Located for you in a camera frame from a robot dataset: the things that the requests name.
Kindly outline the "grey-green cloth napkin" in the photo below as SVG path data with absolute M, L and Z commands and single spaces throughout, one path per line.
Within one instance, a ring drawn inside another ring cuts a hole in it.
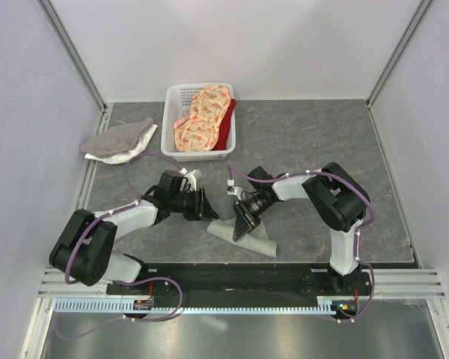
M 278 246 L 274 241 L 269 239 L 263 224 L 260 224 L 255 230 L 245 234 L 241 239 L 238 239 L 235 242 L 233 240 L 235 222 L 235 219 L 226 221 L 213 220 L 207 227 L 207 232 L 239 248 L 243 248 L 269 258 L 277 257 Z

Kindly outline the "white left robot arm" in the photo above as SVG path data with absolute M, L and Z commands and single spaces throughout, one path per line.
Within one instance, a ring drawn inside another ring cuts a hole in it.
M 187 221 L 211 221 L 219 216 L 203 188 L 199 170 L 166 170 L 159 183 L 140 198 L 115 209 L 77 209 L 49 255 L 49 264 L 65 274 L 67 284 L 93 286 L 101 280 L 123 282 L 133 294 L 149 286 L 141 262 L 131 255 L 113 254 L 116 239 L 155 226 L 173 213 Z

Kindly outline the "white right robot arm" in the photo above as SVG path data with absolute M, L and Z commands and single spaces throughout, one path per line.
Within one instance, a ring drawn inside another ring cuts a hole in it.
M 358 244 L 367 214 L 374 214 L 367 192 L 336 162 L 315 171 L 279 174 L 261 166 L 245 175 L 228 169 L 227 191 L 237 200 L 233 240 L 236 242 L 261 224 L 261 215 L 276 203 L 309 200 L 330 229 L 329 289 L 339 295 L 355 285 L 361 269 Z

